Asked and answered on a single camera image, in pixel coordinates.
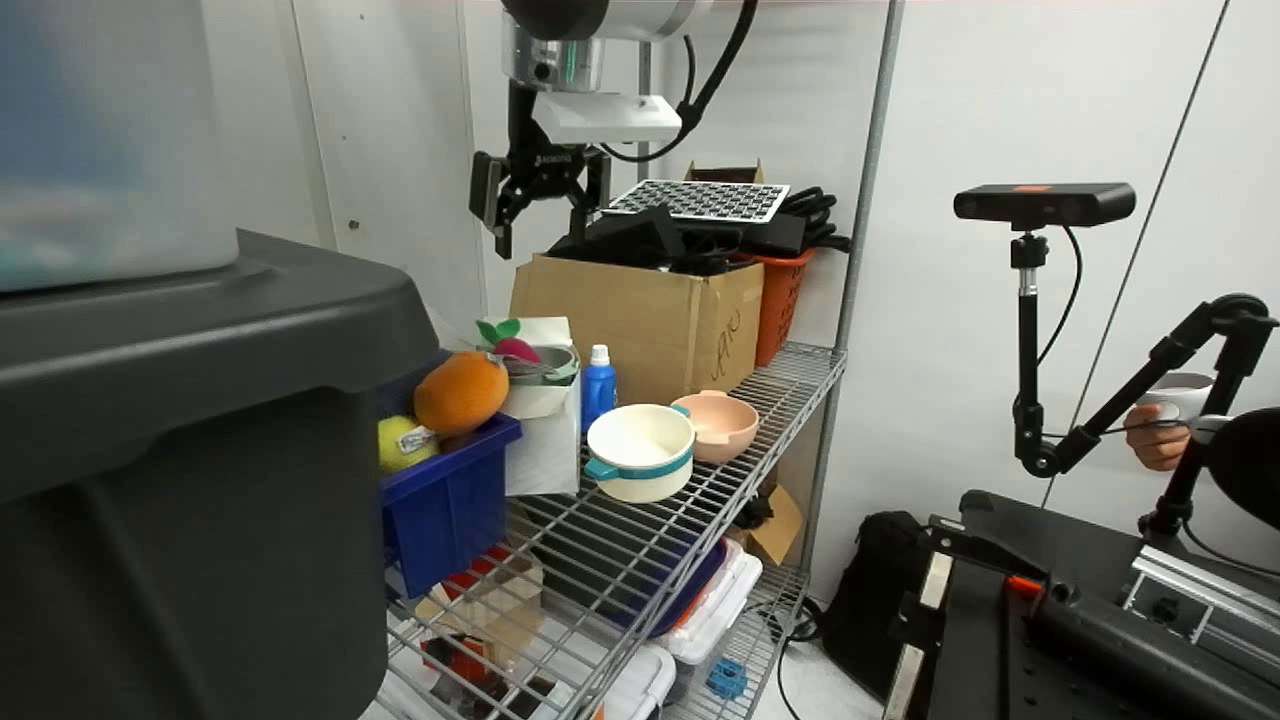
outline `blue bin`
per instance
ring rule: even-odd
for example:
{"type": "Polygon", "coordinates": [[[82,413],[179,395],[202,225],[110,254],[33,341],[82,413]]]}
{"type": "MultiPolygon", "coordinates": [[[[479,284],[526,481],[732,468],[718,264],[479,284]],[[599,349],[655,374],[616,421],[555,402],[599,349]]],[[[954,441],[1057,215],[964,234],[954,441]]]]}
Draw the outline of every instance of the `blue bin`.
{"type": "Polygon", "coordinates": [[[463,571],[502,542],[502,461],[515,441],[518,423],[497,417],[459,447],[383,485],[388,564],[399,564],[407,595],[427,595],[433,585],[463,571]]]}

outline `black case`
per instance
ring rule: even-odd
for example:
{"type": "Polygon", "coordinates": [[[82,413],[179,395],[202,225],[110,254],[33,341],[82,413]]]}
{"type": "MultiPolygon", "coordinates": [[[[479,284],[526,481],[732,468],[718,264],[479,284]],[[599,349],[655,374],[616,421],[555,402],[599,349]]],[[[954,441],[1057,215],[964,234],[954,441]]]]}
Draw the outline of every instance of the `black case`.
{"type": "Polygon", "coordinates": [[[359,716],[371,405],[433,353],[402,274],[262,238],[0,295],[0,716],[359,716]]]}

